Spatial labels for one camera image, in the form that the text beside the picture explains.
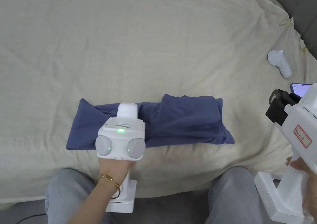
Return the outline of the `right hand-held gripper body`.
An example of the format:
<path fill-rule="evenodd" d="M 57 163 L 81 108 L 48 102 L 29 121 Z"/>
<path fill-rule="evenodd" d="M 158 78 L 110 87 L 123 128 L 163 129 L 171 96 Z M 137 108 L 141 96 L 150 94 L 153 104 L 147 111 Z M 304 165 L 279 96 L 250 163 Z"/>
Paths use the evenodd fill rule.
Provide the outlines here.
<path fill-rule="evenodd" d="M 274 99 L 266 116 L 292 147 L 292 161 L 299 157 L 317 171 L 317 85 L 313 84 L 298 104 L 283 105 Z M 302 204 L 309 175 L 289 166 L 281 176 L 258 172 L 254 183 L 269 218 L 273 221 L 312 221 Z"/>

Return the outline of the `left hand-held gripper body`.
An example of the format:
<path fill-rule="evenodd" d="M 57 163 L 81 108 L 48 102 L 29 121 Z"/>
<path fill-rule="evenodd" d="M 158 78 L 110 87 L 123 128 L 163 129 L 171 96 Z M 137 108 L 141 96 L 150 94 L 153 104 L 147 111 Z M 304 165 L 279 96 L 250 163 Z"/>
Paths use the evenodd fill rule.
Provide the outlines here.
<path fill-rule="evenodd" d="M 97 156 L 103 159 L 138 161 L 145 151 L 145 122 L 138 119 L 135 103 L 120 103 L 116 117 L 110 117 L 96 138 Z M 132 213 L 137 181 L 130 172 L 106 209 L 112 213 Z"/>

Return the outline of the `person's left hand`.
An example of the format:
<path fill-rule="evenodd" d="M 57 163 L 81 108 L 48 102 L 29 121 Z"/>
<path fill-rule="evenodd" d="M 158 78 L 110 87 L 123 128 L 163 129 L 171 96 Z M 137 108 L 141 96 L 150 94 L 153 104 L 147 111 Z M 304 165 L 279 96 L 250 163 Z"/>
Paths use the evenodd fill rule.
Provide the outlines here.
<path fill-rule="evenodd" d="M 111 177 L 118 185 L 123 183 L 130 168 L 136 163 L 136 161 L 103 158 L 99 158 L 98 161 L 100 174 Z"/>

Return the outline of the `person's right hand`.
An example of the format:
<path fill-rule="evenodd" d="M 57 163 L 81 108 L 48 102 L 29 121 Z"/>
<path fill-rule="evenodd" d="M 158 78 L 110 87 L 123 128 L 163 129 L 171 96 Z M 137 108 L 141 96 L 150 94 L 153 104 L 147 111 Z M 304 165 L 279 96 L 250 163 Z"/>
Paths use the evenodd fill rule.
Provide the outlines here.
<path fill-rule="evenodd" d="M 310 214 L 314 221 L 317 221 L 317 175 L 310 170 L 302 158 L 291 161 L 292 157 L 286 158 L 286 165 L 291 166 L 296 170 L 304 171 L 309 175 L 306 184 L 306 194 L 303 199 L 303 209 L 307 214 Z"/>

